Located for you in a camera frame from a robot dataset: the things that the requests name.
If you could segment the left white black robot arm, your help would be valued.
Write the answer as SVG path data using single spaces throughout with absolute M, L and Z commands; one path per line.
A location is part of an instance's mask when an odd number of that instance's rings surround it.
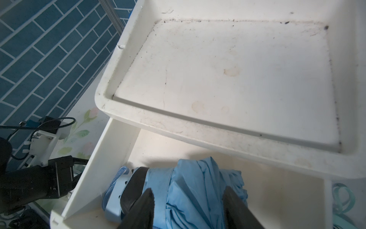
M 89 160 L 64 156 L 48 161 L 47 166 L 7 172 L 12 145 L 1 138 L 1 213 L 10 213 L 38 199 L 57 199 L 75 189 L 81 175 L 73 175 L 74 165 Z

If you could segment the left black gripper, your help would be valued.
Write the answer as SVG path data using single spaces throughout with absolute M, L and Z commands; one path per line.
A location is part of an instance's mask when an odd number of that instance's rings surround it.
M 74 190 L 82 173 L 74 176 L 74 165 L 87 165 L 88 159 L 64 156 L 51 159 L 48 162 L 47 171 L 50 174 L 50 190 L 48 199 L 57 199 L 66 196 Z

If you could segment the light blue umbrella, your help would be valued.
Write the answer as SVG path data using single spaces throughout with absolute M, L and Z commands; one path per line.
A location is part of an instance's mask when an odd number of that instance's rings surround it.
M 223 195 L 227 186 L 247 204 L 242 173 L 220 169 L 212 157 L 180 159 L 173 168 L 121 167 L 102 201 L 108 221 L 120 223 L 141 195 L 154 195 L 155 229 L 225 228 Z

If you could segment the white plastic drawer cabinet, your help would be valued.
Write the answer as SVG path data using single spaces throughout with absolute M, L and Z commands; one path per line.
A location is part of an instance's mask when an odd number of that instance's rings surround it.
M 320 177 L 366 176 L 365 1 L 138 1 L 110 117 Z

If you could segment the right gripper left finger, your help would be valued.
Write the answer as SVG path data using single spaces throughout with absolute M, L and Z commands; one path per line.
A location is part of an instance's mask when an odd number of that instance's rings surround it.
M 148 188 L 123 218 L 117 229 L 152 229 L 154 207 L 154 195 L 151 188 Z

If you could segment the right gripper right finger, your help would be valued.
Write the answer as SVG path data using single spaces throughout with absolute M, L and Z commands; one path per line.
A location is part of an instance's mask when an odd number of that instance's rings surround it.
M 264 229 L 263 225 L 229 186 L 224 191 L 223 207 L 226 229 Z

